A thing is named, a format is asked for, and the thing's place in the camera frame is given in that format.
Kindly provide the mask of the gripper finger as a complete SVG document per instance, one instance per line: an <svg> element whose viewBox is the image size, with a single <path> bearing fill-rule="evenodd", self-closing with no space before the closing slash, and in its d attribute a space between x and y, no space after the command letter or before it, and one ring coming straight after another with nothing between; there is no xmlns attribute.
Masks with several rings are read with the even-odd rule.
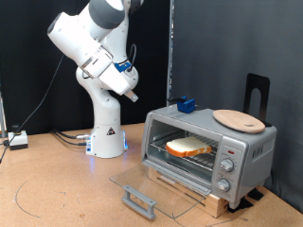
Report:
<svg viewBox="0 0 303 227"><path fill-rule="evenodd" d="M138 100L138 96L131 89L125 93L125 96L128 97L132 102L136 102Z"/></svg>

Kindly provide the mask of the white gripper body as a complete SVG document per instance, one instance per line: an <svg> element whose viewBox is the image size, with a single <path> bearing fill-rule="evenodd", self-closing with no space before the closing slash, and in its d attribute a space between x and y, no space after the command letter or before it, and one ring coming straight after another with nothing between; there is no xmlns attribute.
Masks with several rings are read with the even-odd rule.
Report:
<svg viewBox="0 0 303 227"><path fill-rule="evenodd" d="M119 95L124 95L129 89L130 84L122 74L111 63L100 75L99 79L111 90Z"/></svg>

